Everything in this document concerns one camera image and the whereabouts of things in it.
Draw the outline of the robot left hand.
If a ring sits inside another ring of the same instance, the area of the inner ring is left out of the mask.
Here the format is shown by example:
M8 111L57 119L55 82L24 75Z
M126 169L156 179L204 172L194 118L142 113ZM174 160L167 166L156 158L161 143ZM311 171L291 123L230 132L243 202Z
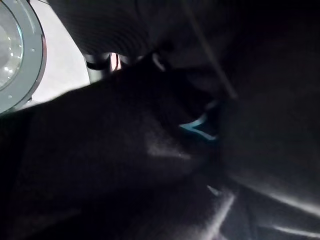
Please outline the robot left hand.
M245 53L257 56L267 44L277 61L288 50L299 63L285 64L293 96L307 106L320 105L320 3L317 0L51 0L86 61L100 66L102 56L117 53L131 60L160 54L172 67L209 74L196 83L210 93L222 88L232 64Z

